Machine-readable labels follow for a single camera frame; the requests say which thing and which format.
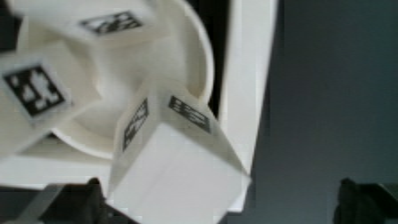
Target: dark background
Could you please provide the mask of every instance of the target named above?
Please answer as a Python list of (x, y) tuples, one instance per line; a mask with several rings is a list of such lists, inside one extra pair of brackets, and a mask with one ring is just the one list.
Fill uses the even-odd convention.
[[(192, 2), (218, 60), (223, 1)], [(16, 25), (1, 10), (1, 51)], [(280, 0), (271, 55), (254, 185), (222, 223), (330, 224), (339, 180), (398, 183), (398, 2)], [(1, 192), (0, 211), (30, 197)]]

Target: printed pattern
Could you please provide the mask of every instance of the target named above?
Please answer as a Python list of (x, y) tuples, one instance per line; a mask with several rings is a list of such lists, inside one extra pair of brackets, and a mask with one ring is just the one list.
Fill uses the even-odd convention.
[(199, 111), (174, 96), (170, 97), (168, 107), (177, 112), (177, 114), (186, 118), (186, 120), (197, 125), (197, 127), (209, 133), (207, 117), (199, 113)]
[(131, 12), (120, 12), (113, 15), (90, 18), (83, 20), (80, 24), (97, 36), (142, 26), (142, 23), (136, 20)]

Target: white box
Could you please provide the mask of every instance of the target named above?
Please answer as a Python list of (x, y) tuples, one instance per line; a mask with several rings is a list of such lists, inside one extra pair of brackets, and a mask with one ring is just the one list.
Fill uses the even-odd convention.
[(17, 16), (94, 47), (133, 45), (167, 34), (158, 0), (8, 0), (8, 6)]
[(33, 144), (97, 100), (62, 43), (0, 56), (0, 158)]
[(142, 224), (216, 223), (248, 186), (207, 106), (147, 83), (117, 125), (108, 202)]

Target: white plate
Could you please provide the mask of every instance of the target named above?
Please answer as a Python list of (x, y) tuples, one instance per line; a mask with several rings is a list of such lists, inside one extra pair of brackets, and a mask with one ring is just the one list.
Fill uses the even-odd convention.
[(181, 0), (165, 1), (170, 35), (112, 51), (88, 49), (37, 24), (23, 20), (17, 50), (62, 39), (92, 75), (101, 103), (53, 130), (64, 142), (87, 154), (112, 159), (113, 128), (126, 104), (147, 75), (179, 80), (192, 95), (207, 102), (213, 87), (213, 54), (199, 17)]

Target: white surface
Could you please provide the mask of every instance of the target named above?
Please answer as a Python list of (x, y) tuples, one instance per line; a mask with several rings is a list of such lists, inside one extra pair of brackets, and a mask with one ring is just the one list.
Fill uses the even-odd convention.
[[(23, 86), (24, 100), (17, 99), (3, 78), (16, 71), (40, 68), (32, 73), (30, 80), (12, 76), (12, 85)], [(56, 95), (48, 90), (55, 85)], [(48, 107), (64, 98), (60, 106)], [(55, 43), (24, 53), (7, 53), (0, 57), (0, 159), (10, 153), (26, 149), (49, 133), (51, 128), (87, 110), (99, 100), (90, 77), (83, 73), (78, 62), (64, 43)], [(40, 112), (24, 110), (35, 107)]]
[(117, 125), (110, 205), (142, 224), (218, 223), (250, 178), (209, 108), (172, 80), (145, 82), (135, 102)]
[[(220, 96), (220, 127), (250, 173), (266, 86), (277, 0), (232, 0)], [(231, 211), (241, 212), (245, 194)]]
[[(161, 3), (154, 1), (149, 4), (145, 0), (8, 0), (16, 15), (28, 17), (62, 36), (96, 48), (131, 46), (167, 34)], [(119, 31), (106, 33), (119, 21), (113, 15), (120, 13), (129, 14), (140, 26), (128, 29), (119, 26)]]
[[(263, 98), (263, 89), (264, 89), (264, 79), (266, 79), (266, 67), (268, 67), (268, 60), (270, 60), (270, 48), (271, 48), (271, 35), (273, 35), (273, 21), (275, 21), (275, 0), (263, 1), (263, 0), (234, 0), (231, 1), (231, 22), (229, 22), (229, 43), (227, 43), (227, 64), (225, 64), (225, 73), (223, 73), (223, 89), (222, 89), (222, 105), (220, 105), (220, 126), (223, 129), (223, 132), (229, 136), (236, 136), (239, 134), (238, 139), (245, 139), (245, 145), (236, 143), (236, 140), (232, 140), (234, 150), (238, 157), (241, 159), (241, 163), (245, 168), (250, 170), (250, 164), (252, 164), (252, 155), (254, 155), (254, 145), (255, 145), (255, 134), (257, 134), (257, 124), (259, 124), (259, 112), (261, 112), (261, 98)], [(243, 35), (243, 31), (250, 31), (250, 33), (257, 32), (255, 35)], [(255, 108), (255, 110), (245, 109), (238, 105), (248, 104), (248, 108)], [(241, 117), (236, 119), (236, 114), (247, 113), (247, 117), (250, 120), (250, 125), (243, 125), (245, 133), (241, 131), (241, 128), (238, 127), (238, 124), (241, 124), (239, 121)], [(53, 151), (55, 158), (64, 158), (69, 154), (80, 154), (78, 152), (67, 151), (65, 153), (58, 153), (56, 150)], [(101, 170), (104, 169), (104, 165), (96, 165), (96, 169), (92, 169), (92, 162), (88, 160), (88, 157), (85, 157), (85, 163), (80, 163), (80, 167), (76, 169), (71, 169), (69, 167), (74, 166), (74, 162), (56, 162), (51, 160), (46, 160), (51, 163), (51, 166), (48, 164), (48, 170), (51, 170), (51, 167), (58, 167), (56, 169), (56, 175), (53, 176), (42, 176), (39, 175), (39, 171), (46, 173), (46, 164), (40, 164), (40, 160), (32, 158), (24, 158), (17, 156), (12, 158), (10, 161), (7, 161), (7, 167), (1, 166), (0, 173), (3, 173), (5, 170), (12, 170), (14, 175), (3, 175), (0, 174), (1, 182), (8, 183), (12, 186), (21, 185), (23, 183), (35, 183), (33, 185), (28, 184), (26, 186), (46, 186), (46, 183), (56, 182), (58, 178), (69, 182), (72, 179), (80, 179), (81, 183), (88, 180), (90, 176), (97, 175), (97, 172), (101, 173)], [(37, 171), (35, 175), (28, 174), (30, 170), (30, 164), (32, 167), (37, 167), (40, 170)], [(229, 208), (229, 211), (239, 212), (243, 210), (243, 201), (245, 201), (245, 193), (241, 194), (239, 200), (236, 201), (232, 207)]]
[[(67, 40), (87, 73), (96, 79), (103, 101), (87, 113), (58, 126), (55, 134), (78, 150), (106, 159), (112, 158), (115, 121), (144, 77), (156, 75), (177, 79), (193, 96), (204, 102), (209, 100), (211, 48), (202, 24), (186, 4), (181, 0), (163, 4), (170, 35), (156, 41), (103, 51)], [(17, 43), (21, 50), (58, 38), (55, 33), (24, 20)]]
[(49, 183), (101, 180), (106, 191), (110, 161), (78, 152), (60, 140), (46, 139), (0, 162), (0, 185), (44, 189)]

